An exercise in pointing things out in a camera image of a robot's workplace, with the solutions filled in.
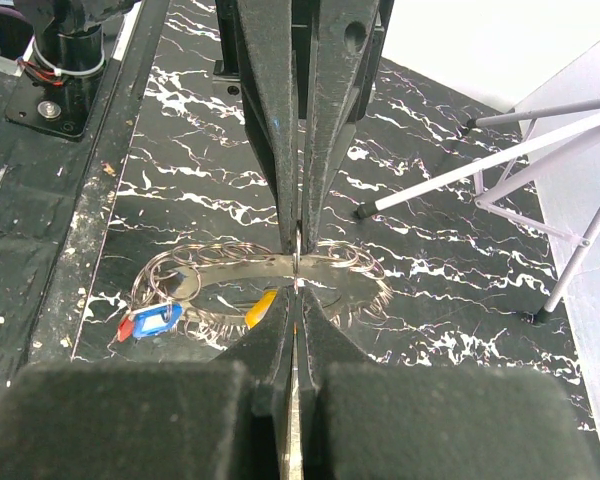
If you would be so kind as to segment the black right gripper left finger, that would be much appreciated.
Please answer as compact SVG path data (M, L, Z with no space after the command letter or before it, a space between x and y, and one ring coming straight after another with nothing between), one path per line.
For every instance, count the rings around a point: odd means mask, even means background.
M216 357L242 363L251 377L249 479L280 479L288 469L295 306L294 289L279 289L264 318Z

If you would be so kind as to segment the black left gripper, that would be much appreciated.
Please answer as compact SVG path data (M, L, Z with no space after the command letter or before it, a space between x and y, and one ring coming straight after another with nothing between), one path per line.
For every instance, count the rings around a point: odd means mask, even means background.
M281 248L294 252L297 121L306 121L302 250L318 239L342 124L365 114L391 1L219 1L216 81L242 96L245 129L275 198Z

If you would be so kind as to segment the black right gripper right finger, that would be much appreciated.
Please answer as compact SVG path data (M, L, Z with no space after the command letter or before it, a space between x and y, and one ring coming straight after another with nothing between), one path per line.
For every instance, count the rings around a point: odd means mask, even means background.
M319 395L328 368L334 363L369 363L371 359L329 320L313 290L300 289L297 301L302 470L306 479L318 479L324 472L324 420Z

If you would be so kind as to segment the yellow key tag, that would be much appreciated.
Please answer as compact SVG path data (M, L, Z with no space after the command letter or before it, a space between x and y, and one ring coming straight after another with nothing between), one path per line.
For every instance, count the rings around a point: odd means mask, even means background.
M263 296L245 314L245 323L249 329L256 326L266 315L277 295L276 290L266 291Z

